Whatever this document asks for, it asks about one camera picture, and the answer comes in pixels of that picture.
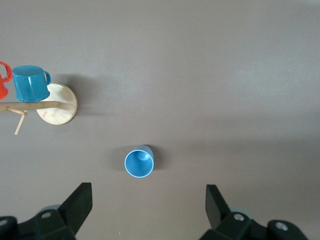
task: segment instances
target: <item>brown surface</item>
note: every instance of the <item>brown surface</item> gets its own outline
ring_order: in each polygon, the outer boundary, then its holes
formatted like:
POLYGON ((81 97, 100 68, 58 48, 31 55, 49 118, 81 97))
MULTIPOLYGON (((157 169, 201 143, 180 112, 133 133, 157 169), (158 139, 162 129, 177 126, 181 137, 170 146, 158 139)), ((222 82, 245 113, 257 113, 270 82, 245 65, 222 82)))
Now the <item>brown surface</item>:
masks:
MULTIPOLYGON (((92 182, 79 240, 196 240, 206 184, 266 225, 320 239, 320 5, 312 0, 2 1, 1 61, 69 86, 55 126, 1 113, 0 215, 19 221, 92 182), (124 168, 136 145, 155 170, 124 168)), ((14 102, 14 83, 6 84, 14 102)))

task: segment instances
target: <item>wooden base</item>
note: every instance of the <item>wooden base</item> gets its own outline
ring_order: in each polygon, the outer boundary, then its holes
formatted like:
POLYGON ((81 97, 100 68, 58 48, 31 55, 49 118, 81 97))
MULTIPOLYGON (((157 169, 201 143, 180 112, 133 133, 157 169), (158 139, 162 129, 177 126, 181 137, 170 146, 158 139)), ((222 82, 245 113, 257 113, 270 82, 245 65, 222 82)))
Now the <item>wooden base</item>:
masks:
POLYGON ((50 96, 41 101, 57 101, 57 108, 37 109, 39 116, 49 124, 63 125, 70 122, 76 115, 78 103, 75 94, 63 84, 51 83, 48 85, 50 96))

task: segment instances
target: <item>wooden mug tree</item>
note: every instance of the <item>wooden mug tree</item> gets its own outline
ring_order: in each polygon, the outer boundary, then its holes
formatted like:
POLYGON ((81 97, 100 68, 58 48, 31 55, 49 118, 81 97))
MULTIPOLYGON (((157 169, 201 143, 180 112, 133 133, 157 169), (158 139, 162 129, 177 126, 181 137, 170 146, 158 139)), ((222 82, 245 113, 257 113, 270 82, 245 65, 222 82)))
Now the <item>wooden mug tree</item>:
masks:
POLYGON ((14 112, 21 114, 16 128, 18 135, 28 110, 36 110, 39 116, 49 124, 63 125, 70 122, 76 115, 78 103, 73 91, 59 83, 47 86, 50 96, 38 102, 1 102, 0 112, 14 112))

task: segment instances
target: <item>blue cup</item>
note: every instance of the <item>blue cup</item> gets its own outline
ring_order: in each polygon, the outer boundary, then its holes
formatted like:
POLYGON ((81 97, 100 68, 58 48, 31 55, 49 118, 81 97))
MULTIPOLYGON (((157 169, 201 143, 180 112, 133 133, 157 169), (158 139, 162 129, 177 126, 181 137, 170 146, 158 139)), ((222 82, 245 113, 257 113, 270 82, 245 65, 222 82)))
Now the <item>blue cup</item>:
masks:
POLYGON ((124 166, 131 176, 144 178, 154 169, 154 154, 150 147, 138 146, 126 156, 124 166))
POLYGON ((22 102, 34 103, 49 97, 50 74, 39 66, 17 66, 12 69, 16 98, 22 102))

